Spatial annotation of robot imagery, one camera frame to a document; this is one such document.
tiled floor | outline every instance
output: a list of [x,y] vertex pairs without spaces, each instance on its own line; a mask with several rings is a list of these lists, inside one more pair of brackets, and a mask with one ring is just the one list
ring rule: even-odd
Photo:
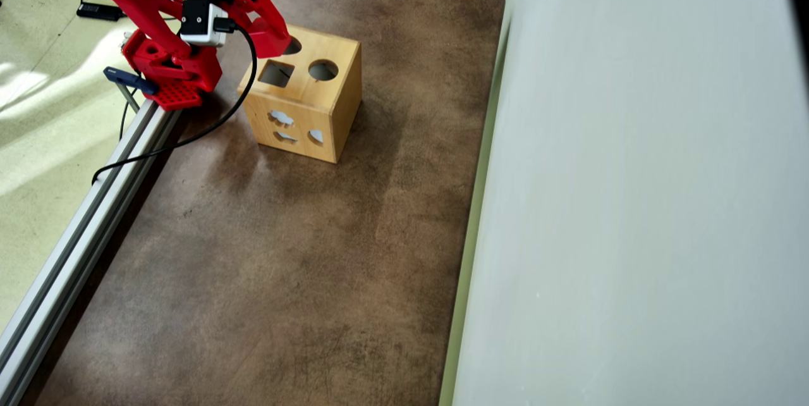
[[2,329],[118,141],[124,100],[102,71],[129,68],[134,26],[78,18],[78,0],[0,1]]

circular hole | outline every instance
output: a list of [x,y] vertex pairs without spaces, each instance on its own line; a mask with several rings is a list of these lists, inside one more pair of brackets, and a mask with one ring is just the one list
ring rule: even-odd
[[297,37],[292,36],[292,40],[289,41],[289,45],[286,46],[286,51],[284,51],[285,55],[295,55],[297,52],[301,51],[301,41],[298,40]]
[[316,60],[309,65],[309,75],[316,80],[332,80],[338,72],[338,66],[329,60]]

table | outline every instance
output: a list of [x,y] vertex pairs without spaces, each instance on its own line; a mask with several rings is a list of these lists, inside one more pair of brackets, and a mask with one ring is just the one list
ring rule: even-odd
[[[274,2],[362,42],[340,163],[242,113],[171,153],[23,403],[437,403],[504,2]],[[245,41],[220,61],[186,136],[234,101]]]

white wall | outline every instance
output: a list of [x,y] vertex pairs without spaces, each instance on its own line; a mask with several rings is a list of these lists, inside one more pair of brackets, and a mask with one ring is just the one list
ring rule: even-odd
[[509,0],[454,404],[809,403],[789,0]]

wooden shape sorter box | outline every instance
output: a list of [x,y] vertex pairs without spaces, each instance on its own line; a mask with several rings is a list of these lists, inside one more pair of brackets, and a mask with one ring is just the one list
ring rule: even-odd
[[[258,60],[245,98],[250,127],[260,144],[336,163],[362,98],[360,43],[287,28],[293,40],[286,52]],[[250,70],[240,92],[249,78]]]

